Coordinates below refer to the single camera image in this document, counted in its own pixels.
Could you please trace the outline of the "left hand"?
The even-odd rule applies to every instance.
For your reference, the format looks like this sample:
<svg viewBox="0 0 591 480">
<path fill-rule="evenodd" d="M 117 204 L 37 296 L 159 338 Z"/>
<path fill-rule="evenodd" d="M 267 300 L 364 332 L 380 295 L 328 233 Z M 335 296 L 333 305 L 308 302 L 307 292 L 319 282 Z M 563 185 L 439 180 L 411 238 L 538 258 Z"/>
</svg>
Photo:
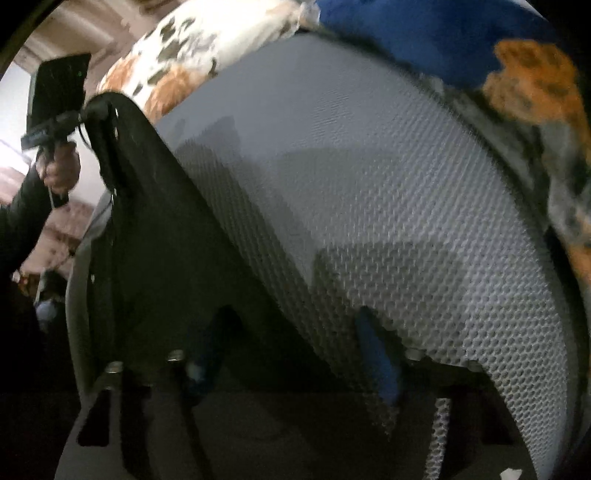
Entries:
<svg viewBox="0 0 591 480">
<path fill-rule="evenodd" d="M 78 183 L 81 165 L 73 141 L 59 142 L 53 152 L 40 148 L 35 165 L 39 178 L 56 195 L 67 195 Z"/>
</svg>

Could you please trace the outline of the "left forearm black sleeve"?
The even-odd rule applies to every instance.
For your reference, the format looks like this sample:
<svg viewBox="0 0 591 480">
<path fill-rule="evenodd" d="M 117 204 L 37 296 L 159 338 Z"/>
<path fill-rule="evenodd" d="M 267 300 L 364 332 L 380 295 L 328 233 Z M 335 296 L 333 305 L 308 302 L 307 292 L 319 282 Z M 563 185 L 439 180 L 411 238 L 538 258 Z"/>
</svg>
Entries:
<svg viewBox="0 0 591 480">
<path fill-rule="evenodd" d="M 50 212 L 48 189 L 32 167 L 11 202 L 1 207 L 1 244 L 28 255 Z"/>
</svg>

